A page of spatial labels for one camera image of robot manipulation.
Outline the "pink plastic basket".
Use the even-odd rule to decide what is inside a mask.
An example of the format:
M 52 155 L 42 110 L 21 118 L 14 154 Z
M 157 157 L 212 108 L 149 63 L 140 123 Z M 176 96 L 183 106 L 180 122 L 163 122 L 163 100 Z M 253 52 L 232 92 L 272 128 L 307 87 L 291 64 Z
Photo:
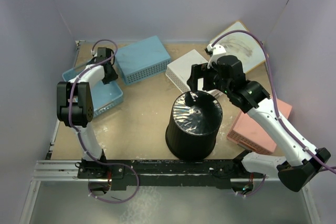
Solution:
M 277 147 L 266 131 L 243 112 L 238 113 L 227 139 L 246 150 L 263 155 L 271 155 Z

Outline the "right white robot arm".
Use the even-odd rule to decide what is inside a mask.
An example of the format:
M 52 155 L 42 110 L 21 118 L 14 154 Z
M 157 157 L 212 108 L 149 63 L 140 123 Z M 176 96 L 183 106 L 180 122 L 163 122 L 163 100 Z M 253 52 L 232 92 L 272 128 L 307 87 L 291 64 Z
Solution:
M 277 176 L 289 190 L 299 192 L 315 175 L 322 171 L 331 154 L 317 148 L 305 139 L 283 117 L 274 95 L 270 95 L 257 81 L 246 79 L 243 66 L 237 57 L 221 56 L 211 67 L 194 64 L 187 85 L 192 92 L 198 90 L 203 79 L 203 90 L 219 90 L 229 101 L 257 122 L 282 149 L 282 157 L 251 152 L 234 164 L 234 173 L 246 177 L 250 173 Z

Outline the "blue basket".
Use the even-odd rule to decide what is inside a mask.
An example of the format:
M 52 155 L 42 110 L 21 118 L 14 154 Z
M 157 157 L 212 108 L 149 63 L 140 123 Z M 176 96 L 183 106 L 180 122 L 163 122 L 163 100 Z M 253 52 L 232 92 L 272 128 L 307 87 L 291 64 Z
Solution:
M 62 74 L 64 81 L 75 78 L 85 69 L 86 64 L 83 63 L 77 67 L 71 68 Z M 116 81 L 103 84 L 99 81 L 94 87 L 90 88 L 93 101 L 93 118 L 107 112 L 118 104 L 123 102 L 123 91 Z
M 121 78 L 128 86 L 165 72 L 172 61 L 158 36 L 118 49 L 115 58 Z

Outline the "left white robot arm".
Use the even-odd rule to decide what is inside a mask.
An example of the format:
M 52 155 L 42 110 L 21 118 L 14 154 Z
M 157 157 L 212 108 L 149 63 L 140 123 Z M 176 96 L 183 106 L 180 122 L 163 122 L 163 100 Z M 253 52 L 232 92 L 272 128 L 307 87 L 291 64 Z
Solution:
M 112 49 L 99 47 L 82 72 L 57 84 L 57 118 L 74 131 L 82 160 L 92 162 L 89 170 L 96 178 L 107 174 L 108 165 L 91 121 L 100 109 L 110 109 L 118 96 L 113 87 L 118 79 L 114 55 Z

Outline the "large black plastic bucket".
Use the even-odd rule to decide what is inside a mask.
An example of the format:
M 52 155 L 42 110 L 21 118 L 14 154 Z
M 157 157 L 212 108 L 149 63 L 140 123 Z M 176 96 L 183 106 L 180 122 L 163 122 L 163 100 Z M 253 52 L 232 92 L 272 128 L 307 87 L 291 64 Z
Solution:
M 165 132 L 171 153 L 183 161 L 201 161 L 213 151 L 222 123 L 217 99 L 204 91 L 185 92 L 173 103 Z

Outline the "white plastic basket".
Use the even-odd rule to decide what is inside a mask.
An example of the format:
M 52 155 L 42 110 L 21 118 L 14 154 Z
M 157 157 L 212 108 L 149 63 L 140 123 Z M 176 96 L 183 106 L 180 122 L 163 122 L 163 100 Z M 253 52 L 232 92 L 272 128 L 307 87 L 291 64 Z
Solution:
M 195 49 L 189 51 L 167 65 L 165 75 L 182 92 L 190 91 L 187 80 L 191 75 L 191 66 L 208 63 L 208 61 Z

